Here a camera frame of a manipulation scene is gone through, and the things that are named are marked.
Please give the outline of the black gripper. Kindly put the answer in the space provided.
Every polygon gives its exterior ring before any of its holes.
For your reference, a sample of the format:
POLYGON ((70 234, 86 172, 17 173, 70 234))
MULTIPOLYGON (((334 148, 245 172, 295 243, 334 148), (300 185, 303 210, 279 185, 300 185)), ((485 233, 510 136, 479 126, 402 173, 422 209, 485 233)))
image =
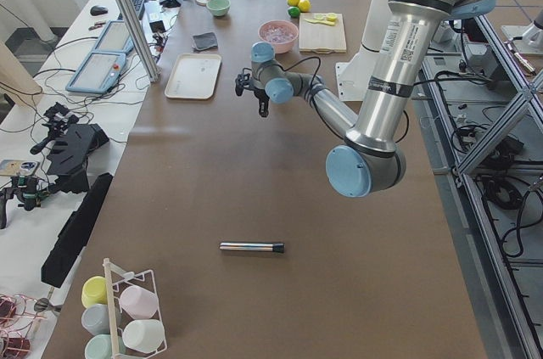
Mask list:
POLYGON ((235 79, 235 93, 241 97, 245 91, 251 91, 259 101, 259 115, 268 116, 269 97, 259 82, 251 75, 251 70, 242 70, 235 79))

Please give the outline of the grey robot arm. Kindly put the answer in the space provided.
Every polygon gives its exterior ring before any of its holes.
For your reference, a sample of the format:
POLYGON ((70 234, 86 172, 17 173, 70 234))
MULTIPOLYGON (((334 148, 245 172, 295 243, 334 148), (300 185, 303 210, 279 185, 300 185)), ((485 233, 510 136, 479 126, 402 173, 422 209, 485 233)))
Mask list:
POLYGON ((251 48, 251 71, 236 79, 235 93, 258 98, 261 116, 270 102, 302 97, 343 144, 326 159, 327 178, 345 197, 364 197, 392 188, 404 176, 405 156, 394 134, 411 96, 431 39, 444 20, 464 20, 489 13, 496 0, 388 0, 387 24, 360 111, 341 102, 318 75, 286 71, 272 45, 251 48))

